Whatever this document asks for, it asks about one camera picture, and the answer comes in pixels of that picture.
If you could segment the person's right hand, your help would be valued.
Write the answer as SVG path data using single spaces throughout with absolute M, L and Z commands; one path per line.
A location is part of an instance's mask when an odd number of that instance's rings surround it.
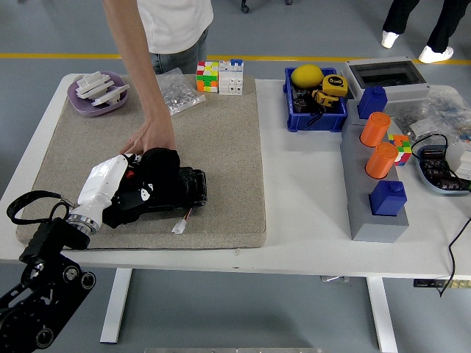
M 170 117 L 146 118 L 119 152 L 143 154 L 153 148 L 177 149 Z

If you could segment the white and black robot left hand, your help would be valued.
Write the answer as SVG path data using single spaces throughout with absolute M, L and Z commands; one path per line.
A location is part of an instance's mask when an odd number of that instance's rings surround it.
M 94 166 L 78 197 L 78 207 L 71 211 L 68 222 L 98 230 L 102 213 L 112 202 L 130 163 L 141 161 L 138 154 L 120 154 Z

